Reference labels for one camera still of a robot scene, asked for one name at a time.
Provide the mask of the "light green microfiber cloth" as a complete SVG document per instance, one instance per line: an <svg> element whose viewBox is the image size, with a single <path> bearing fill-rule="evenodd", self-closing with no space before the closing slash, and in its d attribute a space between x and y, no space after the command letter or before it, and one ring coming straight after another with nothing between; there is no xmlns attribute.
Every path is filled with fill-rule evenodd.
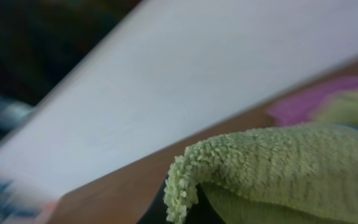
<svg viewBox="0 0 358 224"><path fill-rule="evenodd" d="M167 221L184 223L199 189L226 223L358 223L358 130L306 123L190 145L168 171Z"/></svg>

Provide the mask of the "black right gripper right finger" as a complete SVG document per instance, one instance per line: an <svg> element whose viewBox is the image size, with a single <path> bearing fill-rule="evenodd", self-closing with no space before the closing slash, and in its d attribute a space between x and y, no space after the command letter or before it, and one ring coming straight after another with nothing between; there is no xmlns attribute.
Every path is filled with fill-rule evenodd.
<svg viewBox="0 0 358 224"><path fill-rule="evenodd" d="M187 213L185 224L225 224L222 218L210 204L200 185L196 186L198 203L194 204Z"/></svg>

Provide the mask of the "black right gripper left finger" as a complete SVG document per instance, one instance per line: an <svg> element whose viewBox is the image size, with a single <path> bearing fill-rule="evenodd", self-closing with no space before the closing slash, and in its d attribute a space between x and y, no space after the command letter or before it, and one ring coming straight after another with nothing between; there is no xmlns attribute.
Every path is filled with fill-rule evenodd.
<svg viewBox="0 0 358 224"><path fill-rule="evenodd" d="M167 205L163 201L166 187L165 180L162 182L150 207L142 215L137 224L167 224Z"/></svg>

